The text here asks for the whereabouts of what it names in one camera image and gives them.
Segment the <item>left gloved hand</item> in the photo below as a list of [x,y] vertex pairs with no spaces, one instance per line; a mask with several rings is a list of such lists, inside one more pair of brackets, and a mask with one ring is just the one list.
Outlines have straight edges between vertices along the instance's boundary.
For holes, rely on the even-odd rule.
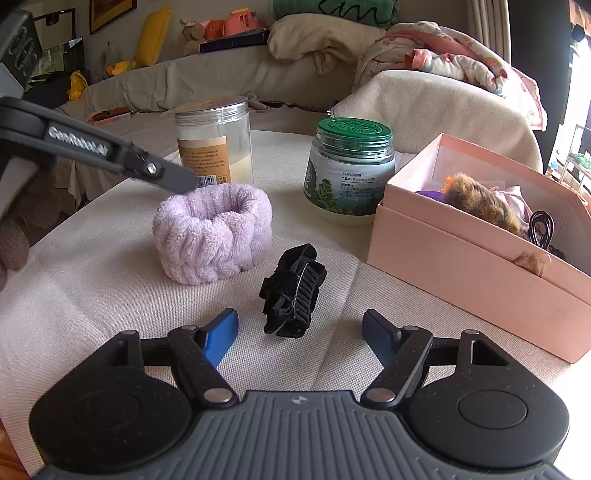
[[60,195],[55,188],[56,171],[41,167],[1,219],[1,289],[10,272],[22,269],[29,256],[31,229],[48,231],[58,221],[61,211]]

